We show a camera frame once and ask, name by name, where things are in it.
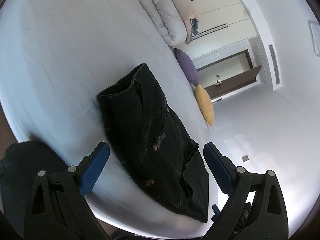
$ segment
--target mattress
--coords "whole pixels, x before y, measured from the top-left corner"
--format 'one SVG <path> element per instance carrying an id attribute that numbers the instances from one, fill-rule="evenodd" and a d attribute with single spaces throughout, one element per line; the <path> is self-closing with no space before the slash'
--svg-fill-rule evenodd
<path id="1" fill-rule="evenodd" d="M 96 95 L 145 62 L 202 154 L 211 141 L 193 90 L 138 0 L 7 0 L 0 10 L 0 100 L 18 141 L 37 138 L 77 165 L 108 142 Z M 210 174 L 209 206 L 217 203 Z M 203 236 L 131 180 L 111 149 L 86 199 L 97 218 L 148 237 Z"/>

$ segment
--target rolled comforter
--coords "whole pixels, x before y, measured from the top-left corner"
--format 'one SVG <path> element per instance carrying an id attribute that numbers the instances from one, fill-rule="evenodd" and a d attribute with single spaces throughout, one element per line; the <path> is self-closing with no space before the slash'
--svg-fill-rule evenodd
<path id="1" fill-rule="evenodd" d="M 199 16 L 191 0 L 139 0 L 139 2 L 169 46 L 177 46 L 184 40 L 186 44 L 191 42 L 191 20 Z"/>

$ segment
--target blue gripper pad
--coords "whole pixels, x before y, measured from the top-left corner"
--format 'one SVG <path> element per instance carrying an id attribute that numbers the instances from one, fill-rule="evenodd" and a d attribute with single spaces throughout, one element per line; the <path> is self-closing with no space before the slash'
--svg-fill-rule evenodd
<path id="1" fill-rule="evenodd" d="M 233 179 L 224 164 L 223 158 L 225 157 L 221 155 L 213 143 L 207 143 L 204 146 L 203 156 L 221 191 L 231 196 L 234 192 Z"/>
<path id="2" fill-rule="evenodd" d="M 96 184 L 104 165 L 106 165 L 110 156 L 110 147 L 106 142 L 100 142 L 90 156 L 91 161 L 80 177 L 79 192 L 82 197 L 91 192 Z"/>

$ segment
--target dark clothing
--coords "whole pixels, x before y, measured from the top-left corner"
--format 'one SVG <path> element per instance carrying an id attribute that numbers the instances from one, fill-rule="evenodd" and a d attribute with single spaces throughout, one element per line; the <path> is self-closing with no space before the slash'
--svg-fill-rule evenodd
<path id="1" fill-rule="evenodd" d="M 40 142 L 12 144 L 0 162 L 0 194 L 4 216 L 23 236 L 24 217 L 33 183 L 39 171 L 49 174 L 65 171 L 67 166 Z"/>
<path id="2" fill-rule="evenodd" d="M 146 64 L 97 96 L 106 135 L 138 186 L 169 210 L 208 220 L 209 175 Z"/>
<path id="3" fill-rule="evenodd" d="M 192 19 L 191 20 L 191 33 L 192 35 L 198 35 L 198 20 L 197 19 Z"/>

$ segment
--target metal screw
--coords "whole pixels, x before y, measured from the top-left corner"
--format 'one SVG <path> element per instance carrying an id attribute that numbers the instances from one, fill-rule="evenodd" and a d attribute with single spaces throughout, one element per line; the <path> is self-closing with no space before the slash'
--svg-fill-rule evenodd
<path id="1" fill-rule="evenodd" d="M 269 176 L 274 177 L 275 176 L 275 172 L 274 171 L 268 171 Z"/>
<path id="2" fill-rule="evenodd" d="M 68 171 L 69 172 L 75 172 L 77 170 L 77 167 L 76 166 L 70 166 L 69 168 L 68 168 Z"/>
<path id="3" fill-rule="evenodd" d="M 237 167 L 237 171 L 240 173 L 244 173 L 245 172 L 245 168 L 242 166 Z"/>
<path id="4" fill-rule="evenodd" d="M 44 176 L 44 175 L 45 175 L 45 171 L 39 171 L 39 172 L 38 172 L 38 176 L 39 176 L 39 177 L 42 177 L 42 176 Z"/>
<path id="5" fill-rule="evenodd" d="M 146 182 L 146 185 L 147 187 L 151 187 L 153 185 L 153 179 L 149 179 L 147 182 Z"/>

